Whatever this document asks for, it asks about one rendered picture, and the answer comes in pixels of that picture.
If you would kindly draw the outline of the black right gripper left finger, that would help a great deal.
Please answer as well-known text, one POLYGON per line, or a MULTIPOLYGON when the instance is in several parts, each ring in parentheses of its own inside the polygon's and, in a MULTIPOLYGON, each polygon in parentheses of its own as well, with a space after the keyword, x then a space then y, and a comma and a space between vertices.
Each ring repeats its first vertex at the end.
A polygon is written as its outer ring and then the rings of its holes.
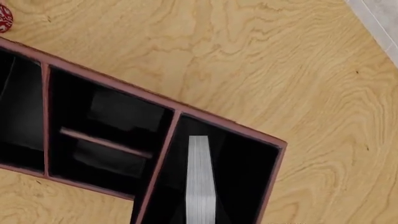
POLYGON ((185 190, 158 184, 154 192, 154 224, 185 224, 185 190))

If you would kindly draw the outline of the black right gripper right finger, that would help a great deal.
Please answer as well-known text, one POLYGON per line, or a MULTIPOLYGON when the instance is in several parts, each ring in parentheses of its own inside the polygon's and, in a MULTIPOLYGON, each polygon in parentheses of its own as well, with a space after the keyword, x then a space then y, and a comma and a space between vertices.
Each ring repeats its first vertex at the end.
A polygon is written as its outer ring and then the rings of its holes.
POLYGON ((216 221, 215 224, 232 224, 219 195, 216 196, 216 221))

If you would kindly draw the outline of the book with white page edges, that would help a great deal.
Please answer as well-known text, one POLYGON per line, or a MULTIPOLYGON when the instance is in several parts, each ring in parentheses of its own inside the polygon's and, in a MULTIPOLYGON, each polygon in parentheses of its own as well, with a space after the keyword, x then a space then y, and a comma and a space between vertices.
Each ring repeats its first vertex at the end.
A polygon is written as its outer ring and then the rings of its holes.
POLYGON ((186 224, 215 224, 216 190, 207 136, 190 136, 185 194, 186 224))

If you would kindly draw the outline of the red-brown desk caddy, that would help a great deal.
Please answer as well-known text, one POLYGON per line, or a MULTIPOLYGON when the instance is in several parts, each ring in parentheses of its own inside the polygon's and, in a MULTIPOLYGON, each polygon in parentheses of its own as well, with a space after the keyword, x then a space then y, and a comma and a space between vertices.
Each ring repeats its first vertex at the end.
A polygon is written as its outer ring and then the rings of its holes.
POLYGON ((190 136, 207 136, 232 224, 261 224, 286 142, 0 38, 0 167, 132 201, 154 224, 158 184, 186 193, 190 136))

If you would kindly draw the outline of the red white patterned bowl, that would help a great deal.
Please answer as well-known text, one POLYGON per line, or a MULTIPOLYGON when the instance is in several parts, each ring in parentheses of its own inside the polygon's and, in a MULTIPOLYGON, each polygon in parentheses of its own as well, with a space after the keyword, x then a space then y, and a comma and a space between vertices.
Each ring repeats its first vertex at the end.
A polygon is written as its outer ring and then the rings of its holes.
POLYGON ((11 29, 13 21, 12 12, 5 5, 0 4, 0 33, 5 33, 11 29))

